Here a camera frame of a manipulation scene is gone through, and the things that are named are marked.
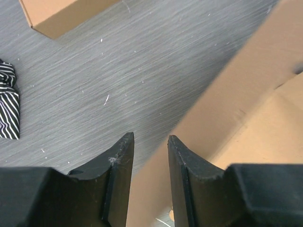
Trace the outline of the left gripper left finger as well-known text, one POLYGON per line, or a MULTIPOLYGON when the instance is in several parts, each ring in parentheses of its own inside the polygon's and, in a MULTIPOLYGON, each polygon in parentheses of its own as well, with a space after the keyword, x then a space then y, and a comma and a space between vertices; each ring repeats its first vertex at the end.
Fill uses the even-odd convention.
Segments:
POLYGON ((124 227, 134 159, 134 134, 63 174, 52 167, 0 170, 3 227, 124 227))

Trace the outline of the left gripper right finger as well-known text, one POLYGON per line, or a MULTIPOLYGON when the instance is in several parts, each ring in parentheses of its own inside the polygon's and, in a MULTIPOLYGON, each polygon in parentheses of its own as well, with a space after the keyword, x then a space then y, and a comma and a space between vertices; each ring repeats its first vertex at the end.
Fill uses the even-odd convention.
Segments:
POLYGON ((174 222, 177 227, 300 227, 301 164, 232 164, 221 169, 168 139, 174 222))

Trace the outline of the folded brown cardboard box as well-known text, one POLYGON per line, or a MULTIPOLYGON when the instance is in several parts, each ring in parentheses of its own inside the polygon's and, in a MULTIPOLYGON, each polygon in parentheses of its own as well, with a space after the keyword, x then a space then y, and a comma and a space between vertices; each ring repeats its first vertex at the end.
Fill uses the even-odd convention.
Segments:
POLYGON ((20 0, 29 26, 50 39, 56 39, 117 0, 20 0))

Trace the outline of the black white striped cloth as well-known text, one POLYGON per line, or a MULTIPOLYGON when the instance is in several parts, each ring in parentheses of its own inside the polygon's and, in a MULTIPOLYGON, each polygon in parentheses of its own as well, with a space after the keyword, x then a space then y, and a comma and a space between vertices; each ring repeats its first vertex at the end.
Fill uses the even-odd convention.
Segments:
POLYGON ((20 138, 20 97, 14 88, 17 81, 12 64, 0 61, 0 137, 20 138))

